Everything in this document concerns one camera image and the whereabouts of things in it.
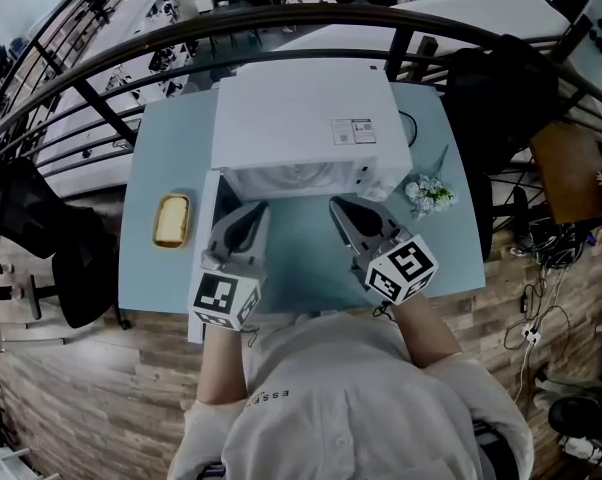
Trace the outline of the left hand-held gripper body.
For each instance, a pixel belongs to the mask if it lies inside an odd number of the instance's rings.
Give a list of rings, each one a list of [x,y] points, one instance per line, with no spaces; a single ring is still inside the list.
[[[241,248],[211,248],[209,237],[194,269],[190,322],[242,330],[261,300],[266,279],[265,258],[248,264]]]

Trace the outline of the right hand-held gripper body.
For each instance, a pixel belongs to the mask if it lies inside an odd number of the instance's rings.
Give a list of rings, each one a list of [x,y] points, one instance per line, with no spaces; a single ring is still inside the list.
[[[404,226],[360,249],[360,254],[354,254],[352,273],[365,290],[374,291],[392,305],[400,305],[422,291],[439,269],[423,238]]]

